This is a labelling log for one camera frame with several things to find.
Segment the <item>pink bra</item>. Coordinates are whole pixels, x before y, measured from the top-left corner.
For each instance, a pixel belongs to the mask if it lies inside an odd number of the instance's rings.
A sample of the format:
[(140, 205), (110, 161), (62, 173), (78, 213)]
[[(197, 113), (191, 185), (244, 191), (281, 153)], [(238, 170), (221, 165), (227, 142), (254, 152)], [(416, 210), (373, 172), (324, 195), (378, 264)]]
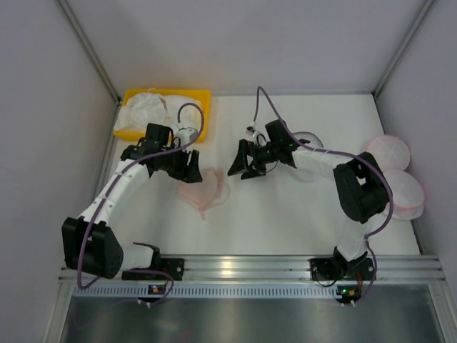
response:
[(193, 206), (204, 220), (210, 209), (221, 206), (230, 197), (231, 190), (221, 169), (209, 167), (201, 171), (202, 182), (180, 183), (179, 196)]

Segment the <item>clear mesh laundry bag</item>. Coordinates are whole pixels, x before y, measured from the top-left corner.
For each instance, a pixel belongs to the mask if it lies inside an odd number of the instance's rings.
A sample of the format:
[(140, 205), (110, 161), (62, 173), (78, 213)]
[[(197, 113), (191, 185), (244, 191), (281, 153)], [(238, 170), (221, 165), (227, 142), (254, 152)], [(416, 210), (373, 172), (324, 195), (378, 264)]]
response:
[[(311, 146), (313, 148), (323, 148), (321, 140), (311, 132), (298, 131), (294, 132), (293, 135), (298, 140), (304, 141), (304, 143), (308, 146)], [(321, 176), (316, 172), (308, 171), (305, 169), (294, 169), (290, 166), (286, 166), (286, 171), (288, 171), (291, 176), (293, 176), (296, 180), (300, 182), (311, 183), (316, 182), (321, 178)]]

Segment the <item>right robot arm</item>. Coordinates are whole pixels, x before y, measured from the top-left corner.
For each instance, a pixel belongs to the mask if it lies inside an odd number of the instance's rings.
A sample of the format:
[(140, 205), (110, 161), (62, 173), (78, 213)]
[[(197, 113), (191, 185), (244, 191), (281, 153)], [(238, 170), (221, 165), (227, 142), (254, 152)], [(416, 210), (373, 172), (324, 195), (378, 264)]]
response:
[(266, 167), (282, 163), (313, 177), (324, 177), (336, 185), (346, 221), (334, 254), (347, 262), (364, 257), (366, 236), (373, 217), (383, 212), (392, 191), (370, 153), (352, 155), (324, 149), (312, 134), (291, 133), (279, 121), (271, 121), (262, 134), (255, 124), (247, 127), (250, 139), (242, 139), (228, 175), (252, 179), (266, 175)]

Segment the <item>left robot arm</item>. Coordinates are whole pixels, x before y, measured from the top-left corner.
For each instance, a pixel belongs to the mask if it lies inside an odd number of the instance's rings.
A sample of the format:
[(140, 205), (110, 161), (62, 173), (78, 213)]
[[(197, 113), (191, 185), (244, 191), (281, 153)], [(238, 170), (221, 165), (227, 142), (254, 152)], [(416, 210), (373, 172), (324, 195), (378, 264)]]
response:
[(144, 243), (122, 246), (116, 225), (135, 193), (155, 172), (166, 172), (188, 184), (202, 181), (199, 151), (190, 149), (200, 134), (183, 124), (178, 131), (149, 124), (145, 137), (124, 149), (115, 172), (91, 205), (62, 224), (64, 261), (69, 269), (112, 279), (119, 272), (152, 268), (158, 249)]

